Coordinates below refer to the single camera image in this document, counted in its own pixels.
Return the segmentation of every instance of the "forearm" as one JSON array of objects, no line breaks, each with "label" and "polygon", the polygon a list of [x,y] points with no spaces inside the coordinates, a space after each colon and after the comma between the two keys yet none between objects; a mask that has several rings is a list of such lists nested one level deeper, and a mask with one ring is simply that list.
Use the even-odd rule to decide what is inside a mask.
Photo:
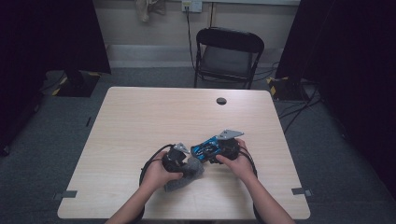
[{"label": "forearm", "polygon": [[154,191],[155,189],[139,188],[106,224],[129,223],[137,218]]},{"label": "forearm", "polygon": [[243,180],[262,220],[267,224],[295,223],[282,206],[255,177]]}]

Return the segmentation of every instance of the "gray carpet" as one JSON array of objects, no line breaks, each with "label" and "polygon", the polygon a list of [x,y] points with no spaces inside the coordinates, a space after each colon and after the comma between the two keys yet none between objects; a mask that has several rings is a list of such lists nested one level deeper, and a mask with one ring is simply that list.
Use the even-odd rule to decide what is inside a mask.
[{"label": "gray carpet", "polygon": [[[45,86],[61,75],[49,73]],[[112,86],[191,88],[192,84],[191,68],[115,68],[112,75],[99,79],[91,98],[54,97],[53,88],[44,91],[40,109],[10,145],[10,155],[0,158],[0,223],[103,223],[59,219],[61,201],[53,200],[53,195],[66,190],[106,91]],[[198,86],[242,87],[207,81]],[[268,87],[262,79],[252,89]],[[312,94],[313,89],[308,86],[307,92]],[[302,106],[275,105],[279,114]],[[281,120],[284,129],[292,117]],[[396,203],[342,134],[342,126],[322,103],[305,109],[288,128],[286,138],[302,185],[314,194],[307,198],[311,218],[297,222],[396,223]]]}]

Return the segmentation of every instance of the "wall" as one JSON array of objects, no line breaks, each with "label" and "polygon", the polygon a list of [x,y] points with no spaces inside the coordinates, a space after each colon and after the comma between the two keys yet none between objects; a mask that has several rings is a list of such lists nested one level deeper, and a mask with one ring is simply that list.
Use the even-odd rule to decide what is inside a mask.
[{"label": "wall", "polygon": [[[288,38],[298,2],[278,0],[286,5],[203,2],[202,13],[190,13],[191,40],[210,24],[249,31],[265,43],[264,56],[276,61]],[[188,48],[188,24],[180,1],[166,1],[166,14],[150,13],[149,21],[138,19],[135,1],[95,0],[97,17],[107,45],[167,46]]]}]

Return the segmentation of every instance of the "chair backrest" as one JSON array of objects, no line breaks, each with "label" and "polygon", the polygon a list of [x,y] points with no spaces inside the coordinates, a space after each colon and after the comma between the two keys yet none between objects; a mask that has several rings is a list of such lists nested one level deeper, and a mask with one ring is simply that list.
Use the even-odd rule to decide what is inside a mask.
[{"label": "chair backrest", "polygon": [[200,44],[203,44],[259,54],[264,50],[264,42],[257,35],[219,27],[202,29],[198,32],[196,41],[198,48]]}]

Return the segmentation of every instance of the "electrical outlet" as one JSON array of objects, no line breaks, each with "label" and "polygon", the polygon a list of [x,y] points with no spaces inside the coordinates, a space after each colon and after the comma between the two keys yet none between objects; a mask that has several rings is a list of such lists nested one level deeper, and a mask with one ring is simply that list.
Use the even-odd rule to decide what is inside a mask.
[{"label": "electrical outlet", "polygon": [[202,12],[202,0],[181,1],[181,11],[186,11],[186,8],[189,9],[189,12]]},{"label": "electrical outlet", "polygon": [[192,12],[191,1],[181,1],[181,11],[187,11],[186,8],[189,9],[189,12]]}]

